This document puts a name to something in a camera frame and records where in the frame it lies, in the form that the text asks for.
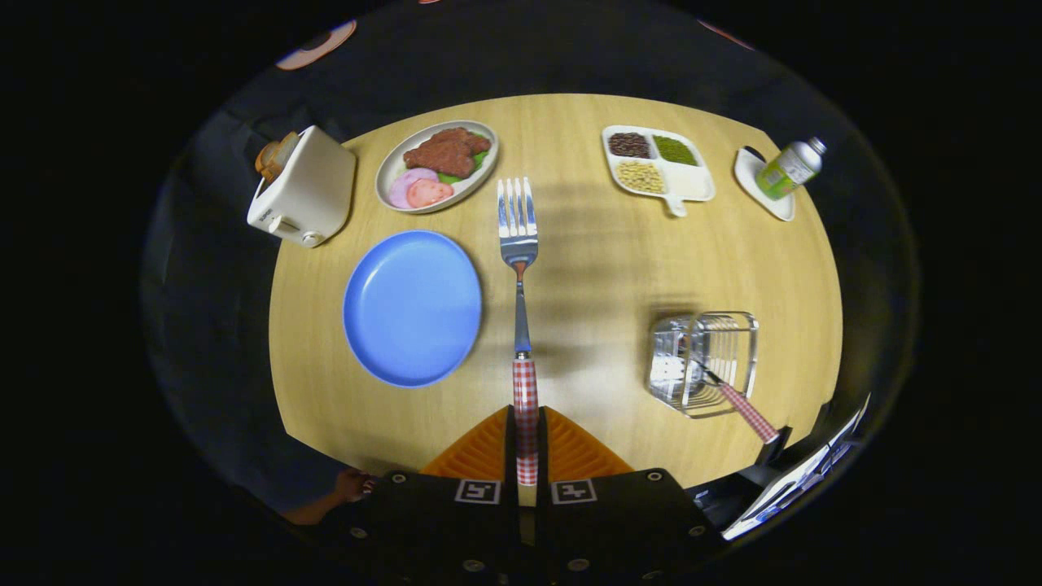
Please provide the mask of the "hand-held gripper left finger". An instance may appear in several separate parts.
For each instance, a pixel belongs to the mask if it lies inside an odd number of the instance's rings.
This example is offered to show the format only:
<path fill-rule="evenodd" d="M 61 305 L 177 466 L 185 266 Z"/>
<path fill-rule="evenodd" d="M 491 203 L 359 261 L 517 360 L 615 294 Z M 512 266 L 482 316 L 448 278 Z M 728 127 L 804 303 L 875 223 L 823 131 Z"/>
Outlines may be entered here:
<path fill-rule="evenodd" d="M 494 479 L 394 470 L 346 516 L 346 555 L 376 585 L 506 585 L 519 539 L 516 423 L 491 416 Z"/>

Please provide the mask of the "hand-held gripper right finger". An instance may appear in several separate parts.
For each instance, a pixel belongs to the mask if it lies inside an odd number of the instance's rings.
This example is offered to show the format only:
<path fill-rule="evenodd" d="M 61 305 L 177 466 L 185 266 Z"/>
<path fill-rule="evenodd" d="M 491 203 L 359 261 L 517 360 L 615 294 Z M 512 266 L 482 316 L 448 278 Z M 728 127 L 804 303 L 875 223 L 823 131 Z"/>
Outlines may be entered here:
<path fill-rule="evenodd" d="M 663 468 L 552 479 L 550 408 L 537 428 L 537 557 L 551 585 L 685 585 L 727 542 Z"/>

